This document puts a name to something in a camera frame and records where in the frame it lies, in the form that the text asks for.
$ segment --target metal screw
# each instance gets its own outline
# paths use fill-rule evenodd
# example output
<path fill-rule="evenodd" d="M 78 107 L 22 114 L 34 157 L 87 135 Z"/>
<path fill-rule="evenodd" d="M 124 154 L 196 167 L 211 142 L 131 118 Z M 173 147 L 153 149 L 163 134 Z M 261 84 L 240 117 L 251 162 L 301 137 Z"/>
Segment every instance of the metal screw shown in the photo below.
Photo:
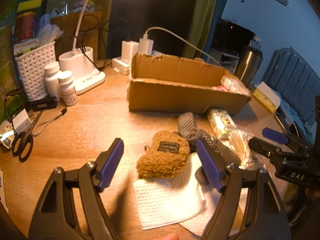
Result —
<path fill-rule="evenodd" d="M 87 162 L 87 165 L 88 165 L 89 168 L 93 168 L 94 167 L 94 162 L 89 161 L 89 162 Z"/>
<path fill-rule="evenodd" d="M 60 174 L 62 172 L 62 168 L 58 167 L 54 169 L 54 173 Z"/>
<path fill-rule="evenodd" d="M 261 168 L 259 168 L 259 172 L 263 173 L 263 174 L 266 174 L 267 170 L 265 168 L 261 167 Z"/>
<path fill-rule="evenodd" d="M 234 169 L 235 164 L 234 163 L 228 163 L 227 168 L 228 169 Z"/>

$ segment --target white plastic basket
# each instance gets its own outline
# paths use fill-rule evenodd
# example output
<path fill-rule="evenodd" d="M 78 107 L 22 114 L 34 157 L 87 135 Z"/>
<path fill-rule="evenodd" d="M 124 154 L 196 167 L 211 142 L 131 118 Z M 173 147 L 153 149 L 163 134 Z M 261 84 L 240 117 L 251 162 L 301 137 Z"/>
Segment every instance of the white plastic basket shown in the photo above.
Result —
<path fill-rule="evenodd" d="M 56 61 L 54 44 L 55 41 L 16 58 L 22 85 L 29 101 L 48 95 L 44 83 L 44 67 Z"/>

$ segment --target open cardboard box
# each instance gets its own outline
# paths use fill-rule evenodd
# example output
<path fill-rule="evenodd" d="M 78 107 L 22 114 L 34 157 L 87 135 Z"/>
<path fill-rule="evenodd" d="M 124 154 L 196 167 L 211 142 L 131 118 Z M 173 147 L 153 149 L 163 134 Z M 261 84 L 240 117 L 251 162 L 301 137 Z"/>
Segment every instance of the open cardboard box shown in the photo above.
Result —
<path fill-rule="evenodd" d="M 215 108 L 238 114 L 251 98 L 212 90 L 224 75 L 233 76 L 201 59 L 138 53 L 129 76 L 129 110 L 205 114 Z"/>

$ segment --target plastic bag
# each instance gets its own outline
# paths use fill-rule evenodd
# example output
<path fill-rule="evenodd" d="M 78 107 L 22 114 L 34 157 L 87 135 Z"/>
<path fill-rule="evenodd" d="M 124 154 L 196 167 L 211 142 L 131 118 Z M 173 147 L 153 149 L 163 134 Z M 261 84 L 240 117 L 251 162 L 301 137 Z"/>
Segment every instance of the plastic bag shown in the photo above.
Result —
<path fill-rule="evenodd" d="M 241 95 L 251 96 L 249 89 L 244 87 L 244 85 L 236 78 L 223 76 L 221 78 L 221 85 L 231 93 L 237 93 Z"/>
<path fill-rule="evenodd" d="M 46 12 L 51 18 L 80 13 L 85 0 L 48 0 Z M 101 10 L 101 3 L 89 0 L 85 12 Z"/>
<path fill-rule="evenodd" d="M 218 87 L 212 87 L 212 90 L 216 90 L 216 91 L 223 91 L 223 92 L 228 92 L 228 90 L 223 87 L 223 86 L 218 86 Z"/>
<path fill-rule="evenodd" d="M 239 129 L 232 130 L 228 136 L 231 149 L 241 160 L 239 168 L 244 170 L 257 170 L 264 167 L 261 156 L 251 152 L 249 148 L 249 140 L 253 137 L 254 135 Z"/>
<path fill-rule="evenodd" d="M 52 25 L 50 23 L 50 16 L 43 15 L 39 23 L 39 31 L 37 33 L 38 46 L 43 46 L 53 42 L 54 40 L 60 38 L 63 31 L 57 25 Z"/>

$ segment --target red can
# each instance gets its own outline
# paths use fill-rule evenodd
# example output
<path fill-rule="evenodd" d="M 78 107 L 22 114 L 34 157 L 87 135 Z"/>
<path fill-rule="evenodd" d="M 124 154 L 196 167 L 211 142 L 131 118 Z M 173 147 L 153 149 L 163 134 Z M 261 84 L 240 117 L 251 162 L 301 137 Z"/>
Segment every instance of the red can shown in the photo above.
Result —
<path fill-rule="evenodd" d="M 33 38 L 36 12 L 25 12 L 17 16 L 14 28 L 14 44 Z"/>

